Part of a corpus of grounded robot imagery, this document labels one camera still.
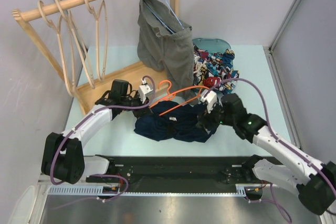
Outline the navy blue shorts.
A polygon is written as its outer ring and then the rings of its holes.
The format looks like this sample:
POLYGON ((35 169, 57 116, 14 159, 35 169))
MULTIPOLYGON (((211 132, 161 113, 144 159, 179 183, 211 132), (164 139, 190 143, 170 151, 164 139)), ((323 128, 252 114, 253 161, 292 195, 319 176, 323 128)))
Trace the navy blue shorts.
POLYGON ((161 115, 177 105, 174 101, 159 102, 151 108, 151 113, 136 120, 134 132, 155 141, 174 138, 183 142, 200 143, 205 143, 216 133, 218 127, 205 129, 198 121, 197 117, 206 109, 202 104, 185 104, 161 115))

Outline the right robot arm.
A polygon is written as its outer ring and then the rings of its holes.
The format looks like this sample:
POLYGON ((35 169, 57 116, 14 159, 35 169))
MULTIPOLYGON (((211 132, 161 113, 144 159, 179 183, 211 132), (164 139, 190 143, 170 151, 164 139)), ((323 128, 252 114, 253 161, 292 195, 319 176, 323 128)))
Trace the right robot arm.
POLYGON ((281 164, 253 155, 242 169, 243 179, 254 183, 265 180, 298 197, 313 214, 322 215, 335 202, 335 163, 313 158, 284 140, 268 126, 267 121, 246 111, 239 96, 227 94, 221 99, 214 91, 203 91, 201 103, 206 106, 199 116, 205 129, 225 125, 234 129, 242 140, 264 149, 281 164))

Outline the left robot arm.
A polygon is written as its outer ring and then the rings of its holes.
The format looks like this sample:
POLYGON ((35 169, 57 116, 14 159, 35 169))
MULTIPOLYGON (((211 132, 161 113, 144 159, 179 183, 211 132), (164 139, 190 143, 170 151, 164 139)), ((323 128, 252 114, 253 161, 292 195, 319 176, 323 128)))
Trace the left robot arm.
POLYGON ((41 172, 50 177, 53 185, 76 184, 83 177, 99 176, 110 182, 116 169, 107 157, 84 156, 83 149, 106 124, 121 112, 136 114, 149 109, 155 97, 155 82, 144 76, 136 91, 125 80, 114 80, 94 103, 92 109, 72 128, 62 133, 50 133, 45 141, 41 172))

